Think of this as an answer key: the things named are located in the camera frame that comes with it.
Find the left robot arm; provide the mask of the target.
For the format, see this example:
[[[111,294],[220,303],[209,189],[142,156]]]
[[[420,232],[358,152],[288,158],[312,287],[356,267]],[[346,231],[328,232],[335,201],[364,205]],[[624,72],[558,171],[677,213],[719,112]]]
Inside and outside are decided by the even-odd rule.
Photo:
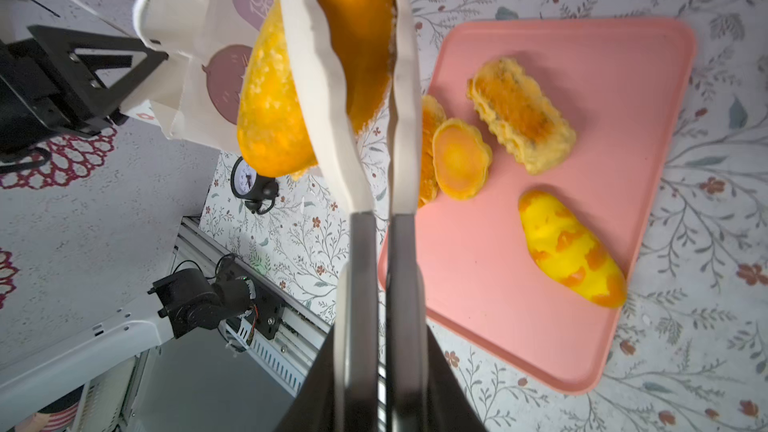
[[[169,64],[159,43],[33,25],[30,38],[1,45],[1,175],[52,164],[54,138],[95,139],[124,124],[129,95]],[[213,329],[246,307],[247,288],[211,286],[182,270],[117,308],[112,316],[1,370],[1,428],[124,360],[196,328]]]

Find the golden oval bread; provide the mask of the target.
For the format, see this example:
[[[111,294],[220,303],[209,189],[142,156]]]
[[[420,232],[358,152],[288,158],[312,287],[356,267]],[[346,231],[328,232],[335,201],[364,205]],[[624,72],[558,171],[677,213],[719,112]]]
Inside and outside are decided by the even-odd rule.
[[[395,0],[275,0],[242,86],[242,159],[281,177],[353,150],[388,91],[395,22]]]

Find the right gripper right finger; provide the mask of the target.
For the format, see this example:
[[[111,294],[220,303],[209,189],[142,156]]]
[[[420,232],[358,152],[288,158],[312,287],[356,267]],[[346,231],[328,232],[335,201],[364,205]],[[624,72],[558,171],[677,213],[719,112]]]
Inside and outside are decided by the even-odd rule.
[[[428,426],[424,282],[415,214],[422,156],[418,46],[410,0],[395,0],[395,54],[389,99],[390,217],[386,270],[386,412],[389,431]]]

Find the white printed paper bag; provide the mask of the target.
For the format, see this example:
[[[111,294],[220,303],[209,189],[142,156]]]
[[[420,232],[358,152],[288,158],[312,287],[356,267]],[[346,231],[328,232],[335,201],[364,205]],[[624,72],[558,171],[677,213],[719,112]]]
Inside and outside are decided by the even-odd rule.
[[[136,35],[168,58],[122,104],[166,138],[239,150],[236,124],[252,47],[273,0],[136,0]]]

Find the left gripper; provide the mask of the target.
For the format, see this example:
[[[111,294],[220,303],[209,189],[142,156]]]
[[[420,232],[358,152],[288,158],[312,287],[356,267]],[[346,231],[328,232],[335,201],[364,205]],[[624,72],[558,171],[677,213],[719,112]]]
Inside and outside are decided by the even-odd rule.
[[[3,153],[125,124],[122,103],[169,59],[135,38],[42,25],[29,32],[33,39],[1,44]]]

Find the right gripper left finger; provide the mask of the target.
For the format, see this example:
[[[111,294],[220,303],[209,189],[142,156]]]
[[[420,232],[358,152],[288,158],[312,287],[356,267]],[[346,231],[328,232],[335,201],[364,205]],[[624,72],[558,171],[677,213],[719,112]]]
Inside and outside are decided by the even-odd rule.
[[[373,199],[347,116],[343,67],[318,0],[281,0],[287,51],[303,119],[327,186],[348,213],[349,259],[336,317],[280,431],[379,428],[378,286]]]

